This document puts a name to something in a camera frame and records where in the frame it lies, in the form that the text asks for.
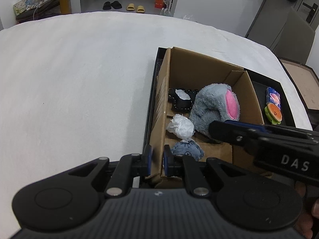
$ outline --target white tablecloth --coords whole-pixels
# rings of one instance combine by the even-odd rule
[[[297,127],[311,129],[295,87],[264,46],[171,17],[94,12],[0,31],[0,238],[19,225],[23,186],[100,156],[141,153],[158,47],[181,47],[281,82]]]

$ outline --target door handle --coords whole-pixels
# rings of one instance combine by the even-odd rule
[[[318,9],[318,5],[314,3],[313,6],[310,6],[309,4],[306,4],[306,3],[302,3],[302,5],[306,6],[307,8],[310,9],[310,12],[308,14],[308,17],[306,19],[306,22],[308,22],[310,24],[312,18],[314,17],[317,9]]]

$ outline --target blue small box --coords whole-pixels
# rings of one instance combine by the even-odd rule
[[[274,88],[271,87],[268,87],[266,91],[266,104],[268,103],[273,103],[277,105],[279,109],[281,109],[280,94]]]

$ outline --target cardboard box wall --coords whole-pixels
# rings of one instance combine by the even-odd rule
[[[212,83],[226,83],[232,87],[240,104],[240,121],[252,124],[264,124],[258,99],[249,75],[243,68],[181,48],[168,48],[157,76],[155,107],[150,135],[153,149],[152,170],[149,181],[158,184],[164,179],[164,145],[172,147],[180,139],[166,131],[167,123],[175,115],[168,103],[169,88],[202,89]],[[201,161],[208,157],[217,157],[234,165],[262,174],[264,170],[252,165],[253,157],[241,147],[228,143],[212,144],[209,139],[195,132],[193,139],[204,150]]]

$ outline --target black slipper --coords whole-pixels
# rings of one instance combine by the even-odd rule
[[[103,10],[110,10],[110,9],[112,9],[111,3],[110,2],[105,2],[103,4]]]
[[[122,5],[120,4],[119,1],[114,1],[111,3],[111,6],[114,8],[114,9],[121,9],[122,8]]]

